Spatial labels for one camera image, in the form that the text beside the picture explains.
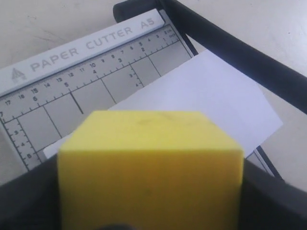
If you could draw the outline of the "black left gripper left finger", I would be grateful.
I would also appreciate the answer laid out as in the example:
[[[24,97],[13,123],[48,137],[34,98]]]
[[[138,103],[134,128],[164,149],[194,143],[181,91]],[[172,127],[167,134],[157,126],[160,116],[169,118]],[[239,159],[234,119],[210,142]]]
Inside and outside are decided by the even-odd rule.
[[[0,186],[2,230],[60,230],[58,158]]]

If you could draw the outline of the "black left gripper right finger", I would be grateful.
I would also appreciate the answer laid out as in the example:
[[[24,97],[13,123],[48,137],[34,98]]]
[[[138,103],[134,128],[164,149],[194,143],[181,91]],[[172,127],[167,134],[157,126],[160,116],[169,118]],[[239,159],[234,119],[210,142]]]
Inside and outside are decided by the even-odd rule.
[[[244,160],[239,230],[305,230],[307,193]]]

